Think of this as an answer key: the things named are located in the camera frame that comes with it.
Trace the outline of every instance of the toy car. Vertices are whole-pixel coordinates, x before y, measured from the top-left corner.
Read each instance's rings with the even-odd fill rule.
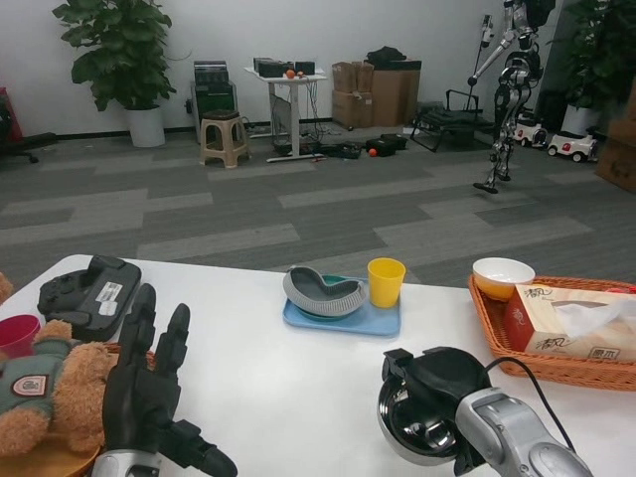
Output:
[[[595,161],[598,152],[598,141],[591,133],[586,136],[561,131],[555,134],[548,146],[548,154],[556,156],[561,154],[572,158],[574,162]]]
[[[523,147],[544,148],[548,144],[548,132],[533,118],[520,117],[517,119],[515,140]]]

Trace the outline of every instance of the white wall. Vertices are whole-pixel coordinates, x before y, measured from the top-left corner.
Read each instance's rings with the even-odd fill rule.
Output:
[[[118,105],[100,113],[88,85],[71,82],[73,59],[80,53],[60,40],[64,28],[51,10],[61,0],[1,3],[0,85],[8,87],[24,132],[75,134],[127,129]],[[238,88],[240,112],[252,121],[269,119],[264,84],[242,70],[251,65],[252,57],[260,56],[315,60],[330,71],[333,63],[361,60],[368,51],[389,45],[423,61],[419,98],[442,99],[450,87],[467,89],[483,14],[493,14],[501,24],[503,13],[502,0],[162,3],[174,23],[167,55],[183,58],[192,52],[187,60],[171,63],[169,76],[178,92],[164,103],[167,127],[193,124],[183,107],[189,96],[193,60],[228,62]],[[483,100],[487,99],[490,80],[491,76],[485,76],[476,88]],[[331,116],[330,81],[320,83],[318,106],[321,117]]]

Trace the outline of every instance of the white bowl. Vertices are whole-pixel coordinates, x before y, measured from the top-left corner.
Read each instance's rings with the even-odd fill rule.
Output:
[[[481,258],[473,263],[477,287],[491,298],[508,301],[515,285],[530,284],[535,271],[525,263],[497,256]]]

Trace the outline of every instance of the black cable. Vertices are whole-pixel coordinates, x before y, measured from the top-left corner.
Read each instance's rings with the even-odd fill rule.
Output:
[[[541,389],[541,386],[539,386],[539,382],[537,381],[537,378],[535,378],[535,374],[532,372],[532,370],[530,368],[528,368],[526,366],[526,364],[524,362],[519,361],[517,358],[504,356],[503,358],[498,358],[495,361],[493,361],[490,365],[488,365],[484,369],[484,372],[488,373],[490,370],[492,370],[494,367],[496,367],[500,363],[503,363],[504,361],[508,361],[510,363],[515,363],[516,365],[520,366],[526,372],[526,374],[530,378],[530,381],[532,381],[533,385],[535,385],[535,389],[537,390],[537,394],[539,395],[539,398],[541,398],[541,402],[546,407],[546,410],[548,411],[548,414],[550,415],[550,417],[555,422],[556,427],[558,427],[558,430],[560,431],[560,434],[563,436],[563,439],[565,440],[565,443],[567,444],[567,447],[569,447],[569,450],[571,450],[572,452],[576,453],[576,451],[574,450],[574,445],[572,444],[571,439],[567,435],[567,432],[565,432],[565,428],[560,423],[560,420],[558,420],[557,415],[555,414],[555,412],[551,408],[550,404],[548,403],[548,400],[546,399],[546,395],[544,395],[544,392]]]

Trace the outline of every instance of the green leaves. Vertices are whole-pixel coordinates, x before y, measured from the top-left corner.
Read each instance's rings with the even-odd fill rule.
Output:
[[[79,57],[73,64],[71,78],[75,84],[95,80],[99,75],[99,68],[94,61],[95,51],[88,52]]]
[[[103,22],[104,25],[117,25],[123,19],[123,14],[120,10],[106,9],[99,12],[97,20]]]
[[[567,44],[568,101],[602,107],[625,97],[636,74],[636,0],[579,0],[565,10],[577,25]]]
[[[116,100],[126,108],[150,108],[176,92],[165,75],[163,51],[172,20],[151,0],[67,0],[53,11],[65,22],[62,39],[93,47],[71,70],[74,83],[90,82],[95,106]]]
[[[155,33],[142,23],[124,25],[121,34],[130,42],[151,42]]]

